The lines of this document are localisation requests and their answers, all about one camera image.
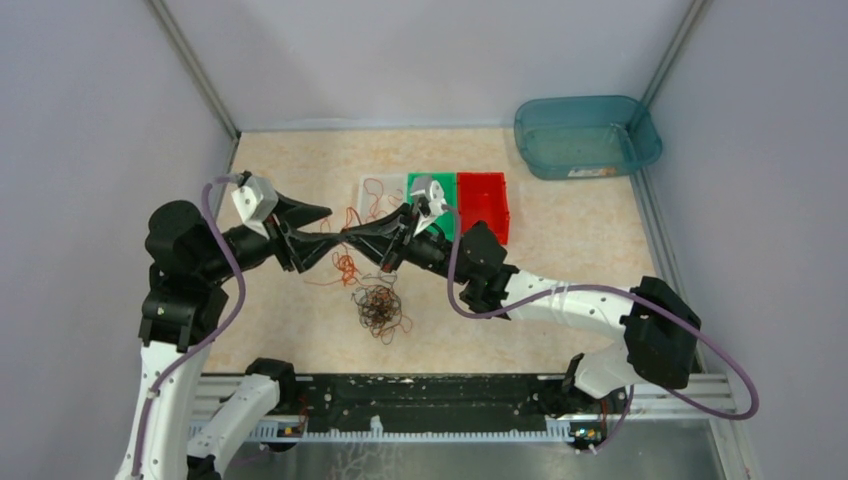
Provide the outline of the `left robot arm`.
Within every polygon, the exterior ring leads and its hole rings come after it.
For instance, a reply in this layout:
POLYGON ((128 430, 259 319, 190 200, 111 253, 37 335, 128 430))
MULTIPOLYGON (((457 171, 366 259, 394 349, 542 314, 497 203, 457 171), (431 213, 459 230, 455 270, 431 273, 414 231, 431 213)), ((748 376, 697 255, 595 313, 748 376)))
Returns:
POLYGON ((244 289, 247 270, 270 258, 302 273, 336 245, 306 226, 329 208, 273 194, 260 201, 256 228, 221 232, 186 200, 168 202, 148 222, 150 290, 141 306, 141 374, 133 428, 118 470, 121 479, 219 479, 260 419, 301 405, 292 364, 259 358, 197 437, 189 423, 213 342, 240 313, 229 280, 244 289))

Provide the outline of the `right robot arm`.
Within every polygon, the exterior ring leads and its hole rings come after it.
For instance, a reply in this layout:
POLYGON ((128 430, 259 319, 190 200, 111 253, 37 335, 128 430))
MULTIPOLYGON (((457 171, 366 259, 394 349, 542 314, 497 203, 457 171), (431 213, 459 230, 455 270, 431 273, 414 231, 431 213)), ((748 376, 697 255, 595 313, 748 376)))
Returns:
POLYGON ((625 386, 687 388, 699 318, 658 278, 623 290, 537 276, 507 263, 506 249, 483 221, 449 241, 417 232, 420 214, 404 204, 392 214, 346 228, 344 242, 386 272, 410 263, 447 281, 451 308, 468 319, 542 321, 610 339, 608 347, 576 355, 565 373, 563 398, 576 412, 625 386))

